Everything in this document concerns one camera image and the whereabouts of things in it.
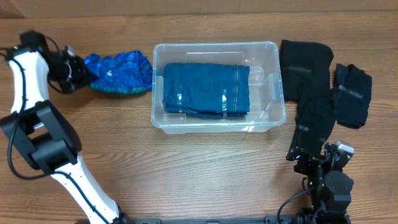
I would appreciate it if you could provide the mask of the blue sparkly garment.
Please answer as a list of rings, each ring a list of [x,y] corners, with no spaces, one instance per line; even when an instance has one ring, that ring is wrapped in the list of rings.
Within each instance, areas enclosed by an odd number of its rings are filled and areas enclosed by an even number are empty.
[[[153,68],[139,50],[116,56],[91,54],[84,59],[89,71],[98,79],[90,83],[92,90],[118,95],[138,95],[152,89]]]

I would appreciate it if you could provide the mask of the small black garment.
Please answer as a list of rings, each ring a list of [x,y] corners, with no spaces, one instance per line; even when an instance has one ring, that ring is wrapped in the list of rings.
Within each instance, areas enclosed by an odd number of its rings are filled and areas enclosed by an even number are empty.
[[[355,65],[336,65],[331,93],[338,124],[353,129],[366,124],[372,84],[372,77]]]

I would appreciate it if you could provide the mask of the large black garment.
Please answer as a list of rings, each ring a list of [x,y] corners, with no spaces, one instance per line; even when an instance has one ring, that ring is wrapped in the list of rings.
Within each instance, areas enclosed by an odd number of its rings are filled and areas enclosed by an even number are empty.
[[[283,40],[280,69],[285,100],[298,102],[304,90],[327,96],[333,58],[332,49],[325,44]]]

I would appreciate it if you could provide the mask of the blue denim garment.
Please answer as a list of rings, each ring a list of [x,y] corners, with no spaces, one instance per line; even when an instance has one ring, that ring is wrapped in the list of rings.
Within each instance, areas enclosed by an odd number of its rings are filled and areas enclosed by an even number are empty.
[[[201,118],[238,118],[250,112],[245,65],[168,63],[164,67],[164,110]]]

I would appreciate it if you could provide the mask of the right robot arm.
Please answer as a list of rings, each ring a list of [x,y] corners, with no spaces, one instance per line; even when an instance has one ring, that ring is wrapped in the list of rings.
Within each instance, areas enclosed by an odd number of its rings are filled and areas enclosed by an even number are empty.
[[[286,156],[288,161],[297,161],[294,171],[303,174],[303,192],[287,199],[278,209],[276,223],[350,223],[346,214],[351,203],[353,179],[343,168],[352,159],[354,148],[336,141],[326,143],[324,154],[313,154],[303,147],[301,134],[296,131]],[[291,201],[309,195],[312,205],[295,215],[283,217],[282,209]]]

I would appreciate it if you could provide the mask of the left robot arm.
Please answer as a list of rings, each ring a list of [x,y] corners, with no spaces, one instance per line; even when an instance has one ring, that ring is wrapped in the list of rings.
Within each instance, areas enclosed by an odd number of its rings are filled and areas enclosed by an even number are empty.
[[[49,88],[71,94],[96,80],[96,75],[70,46],[50,50],[50,37],[40,32],[23,32],[20,40],[1,53],[14,79],[11,113],[1,119],[1,130],[9,140],[11,172],[23,180],[53,178],[74,198],[89,223],[131,223],[87,168],[77,132],[49,99]]]

